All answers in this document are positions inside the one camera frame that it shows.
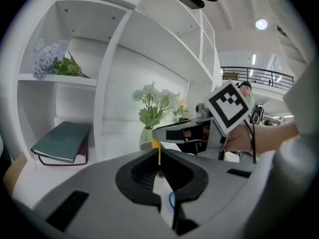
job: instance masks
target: blue flower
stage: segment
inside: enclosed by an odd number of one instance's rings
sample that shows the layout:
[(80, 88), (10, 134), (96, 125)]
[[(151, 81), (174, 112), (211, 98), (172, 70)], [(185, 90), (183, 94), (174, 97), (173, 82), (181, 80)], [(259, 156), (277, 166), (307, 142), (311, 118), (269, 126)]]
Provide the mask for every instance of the blue flower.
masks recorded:
[(43, 39), (39, 39), (35, 42), (35, 45), (33, 47), (33, 51), (35, 53), (38, 53), (41, 49), (44, 48), (44, 40)]
[(58, 74), (58, 70), (56, 70), (53, 66), (50, 66), (48, 69), (46, 69), (48, 74)]
[(33, 76), (35, 78), (40, 78), (42, 77), (44, 71), (41, 69), (41, 67), (39, 67), (39, 65), (37, 63), (35, 63), (35, 65), (33, 66)]

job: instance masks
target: white wall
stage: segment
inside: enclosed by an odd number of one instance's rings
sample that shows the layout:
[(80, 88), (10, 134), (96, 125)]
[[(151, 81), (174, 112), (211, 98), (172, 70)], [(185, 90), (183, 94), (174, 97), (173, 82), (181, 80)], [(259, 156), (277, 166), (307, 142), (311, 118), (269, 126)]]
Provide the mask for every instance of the white wall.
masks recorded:
[(72, 37), (68, 50), (82, 72), (92, 79), (97, 79), (108, 45), (106, 42), (94, 39)]
[(193, 119), (196, 117), (196, 105), (203, 102), (203, 98), (211, 93), (211, 83), (189, 83), (186, 103), (188, 105), (187, 118)]
[(157, 62), (125, 47), (119, 46), (110, 71), (105, 94), (104, 120), (139, 121), (144, 105), (132, 100), (132, 93), (156, 81), (161, 91), (180, 92), (185, 99), (188, 82)]

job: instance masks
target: ceiling light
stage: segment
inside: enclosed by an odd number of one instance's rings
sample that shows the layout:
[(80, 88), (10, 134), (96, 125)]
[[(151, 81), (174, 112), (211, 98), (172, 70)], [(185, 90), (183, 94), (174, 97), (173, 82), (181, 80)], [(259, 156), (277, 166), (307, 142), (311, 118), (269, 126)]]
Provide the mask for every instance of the ceiling light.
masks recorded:
[(253, 55), (253, 65), (256, 63), (256, 54)]
[(256, 27), (260, 30), (265, 30), (268, 27), (268, 23), (267, 21), (261, 18), (256, 21)]

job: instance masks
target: black slot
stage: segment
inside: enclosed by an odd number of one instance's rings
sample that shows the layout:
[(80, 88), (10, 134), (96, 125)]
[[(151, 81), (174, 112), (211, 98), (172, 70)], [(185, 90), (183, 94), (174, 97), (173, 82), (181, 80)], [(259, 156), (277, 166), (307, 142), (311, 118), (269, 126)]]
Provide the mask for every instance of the black slot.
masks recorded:
[(238, 170), (238, 169), (229, 169), (227, 171), (227, 173), (233, 174), (233, 175), (237, 175), (237, 176), (241, 176), (241, 177), (245, 177), (245, 178), (249, 178), (249, 176), (251, 175), (251, 172), (247, 172), (247, 171), (242, 171), (242, 170)]
[(63, 232), (88, 196), (88, 193), (74, 191), (46, 221)]

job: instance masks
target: black cable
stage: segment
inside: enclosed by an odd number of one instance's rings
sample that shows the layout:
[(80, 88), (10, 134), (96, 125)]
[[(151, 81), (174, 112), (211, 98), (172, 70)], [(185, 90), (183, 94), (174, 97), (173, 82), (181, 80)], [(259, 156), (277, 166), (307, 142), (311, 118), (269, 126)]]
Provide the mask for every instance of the black cable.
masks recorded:
[(256, 164), (256, 146), (255, 146), (255, 125), (254, 123), (253, 124), (253, 132), (251, 131), (251, 128), (250, 126), (248, 125), (248, 123), (246, 122), (246, 120), (244, 119), (244, 122), (250, 132), (250, 135), (252, 136), (252, 139), (251, 139), (251, 146), (252, 146), (252, 149), (253, 149), (253, 164)]

